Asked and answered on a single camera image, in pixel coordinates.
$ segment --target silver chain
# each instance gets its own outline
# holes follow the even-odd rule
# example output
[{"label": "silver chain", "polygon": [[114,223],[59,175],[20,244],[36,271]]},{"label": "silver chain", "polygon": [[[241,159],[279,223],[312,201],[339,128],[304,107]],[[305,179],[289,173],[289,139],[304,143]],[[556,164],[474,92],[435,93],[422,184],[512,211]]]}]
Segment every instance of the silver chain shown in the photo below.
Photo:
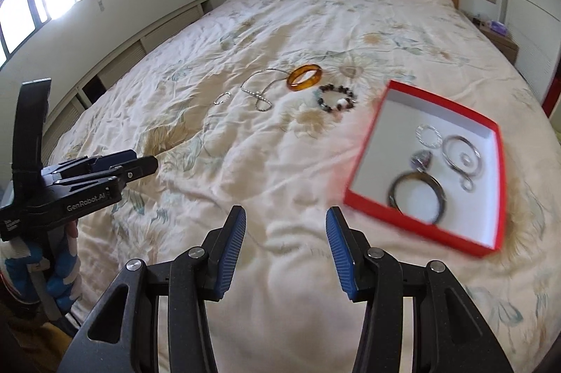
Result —
[{"label": "silver chain", "polygon": [[[267,72],[270,70],[274,70],[277,72],[282,72],[284,74],[286,74],[287,76],[283,79],[277,79],[277,80],[273,80],[271,83],[269,83],[264,89],[263,91],[249,91],[249,89],[244,88],[243,86],[245,85],[245,83],[247,83],[251,77],[253,77],[253,75],[257,75],[257,74],[261,74],[263,72]],[[255,101],[255,109],[260,111],[260,112],[268,112],[269,110],[271,110],[273,108],[273,103],[271,101],[269,101],[268,99],[266,99],[265,97],[263,97],[263,94],[265,94],[265,91],[267,91],[271,85],[273,85],[273,83],[276,83],[277,81],[283,81],[286,80],[288,78],[288,75],[290,74],[290,72],[281,70],[281,69],[274,69],[274,68],[269,68],[269,69],[262,69],[260,71],[255,72],[254,74],[251,74],[239,87],[244,93],[249,94],[250,96],[253,96],[255,99],[257,99]],[[259,108],[259,102],[264,102],[265,104],[268,104],[269,106],[265,109]]]}]

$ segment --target blue and white glove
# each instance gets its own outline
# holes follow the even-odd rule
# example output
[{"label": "blue and white glove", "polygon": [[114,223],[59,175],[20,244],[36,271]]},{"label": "blue and white glove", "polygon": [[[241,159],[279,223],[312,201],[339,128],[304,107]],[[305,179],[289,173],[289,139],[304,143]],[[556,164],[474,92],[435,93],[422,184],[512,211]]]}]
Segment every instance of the blue and white glove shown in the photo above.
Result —
[{"label": "blue and white glove", "polygon": [[[47,281],[47,293],[54,298],[64,314],[81,295],[80,258],[77,255],[78,229],[76,222],[66,225],[66,234],[55,258],[54,273]],[[39,298],[27,271],[28,265],[37,269],[51,266],[43,257],[41,247],[31,241],[15,238],[0,241],[0,273],[5,287],[19,303],[33,305]]]}]

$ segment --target floral bedspread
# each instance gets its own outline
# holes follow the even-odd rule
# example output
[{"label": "floral bedspread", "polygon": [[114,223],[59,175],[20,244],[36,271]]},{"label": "floral bedspread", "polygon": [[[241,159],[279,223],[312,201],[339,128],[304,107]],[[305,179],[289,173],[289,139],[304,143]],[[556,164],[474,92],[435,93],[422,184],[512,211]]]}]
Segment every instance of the floral bedspread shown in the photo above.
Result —
[{"label": "floral bedspread", "polygon": [[[268,112],[240,85],[264,68],[316,63],[350,86],[349,112],[275,82]],[[252,91],[283,74],[268,71]],[[341,291],[325,212],[343,186],[385,84],[396,79],[481,112],[507,158],[503,249],[485,259],[343,207],[350,226],[400,261],[444,261],[466,287],[515,371],[530,372],[561,329],[561,149],[524,80],[451,0],[229,0],[138,63],[89,108],[52,161],[132,148],[158,172],[80,221],[84,318],[131,258],[172,260],[221,226],[233,204],[248,229],[231,290],[207,305],[220,371],[351,371],[364,305]],[[220,105],[213,101],[229,91]],[[165,302],[159,350],[168,368]],[[406,312],[403,371],[412,320]]]}]

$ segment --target ribbed blue pad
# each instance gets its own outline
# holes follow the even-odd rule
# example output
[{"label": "ribbed blue pad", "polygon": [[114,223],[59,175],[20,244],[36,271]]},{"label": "ribbed blue pad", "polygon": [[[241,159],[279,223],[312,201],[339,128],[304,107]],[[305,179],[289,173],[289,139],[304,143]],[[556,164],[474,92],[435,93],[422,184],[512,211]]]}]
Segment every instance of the ribbed blue pad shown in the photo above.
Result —
[{"label": "ribbed blue pad", "polygon": [[349,299],[352,300],[357,293],[356,284],[354,283],[354,264],[339,223],[331,208],[325,216],[325,231],[327,232],[327,240],[329,240],[341,287],[347,293]]},{"label": "ribbed blue pad", "polygon": [[245,210],[241,209],[236,219],[236,224],[232,229],[230,238],[226,242],[224,253],[218,263],[218,276],[214,285],[214,292],[218,298],[224,297],[224,294],[230,288],[234,270],[238,261],[239,250],[242,248],[243,236],[246,229]]}]

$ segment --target red box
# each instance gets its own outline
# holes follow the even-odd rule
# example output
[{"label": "red box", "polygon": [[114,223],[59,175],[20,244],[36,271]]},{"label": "red box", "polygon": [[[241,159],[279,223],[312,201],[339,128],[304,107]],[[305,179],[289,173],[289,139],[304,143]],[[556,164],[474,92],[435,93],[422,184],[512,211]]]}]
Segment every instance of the red box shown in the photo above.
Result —
[{"label": "red box", "polygon": [[[423,119],[437,123],[440,132],[451,131],[442,133],[443,138],[463,130],[464,134],[458,135],[469,136],[472,143],[479,143],[480,152],[485,151],[481,153],[482,176],[478,181],[474,179],[474,196],[461,189],[459,175],[445,165],[443,158],[438,156],[439,150],[433,150],[433,161],[438,162],[433,167],[439,177],[433,176],[447,193],[447,200],[451,201],[438,226],[389,207],[382,195],[383,188],[390,186],[388,182],[407,171],[406,153],[423,147],[415,136],[415,128],[411,129],[411,125]],[[499,127],[456,102],[392,80],[354,164],[344,203],[467,254],[482,257],[497,251],[503,243],[506,222],[506,177]]]}]

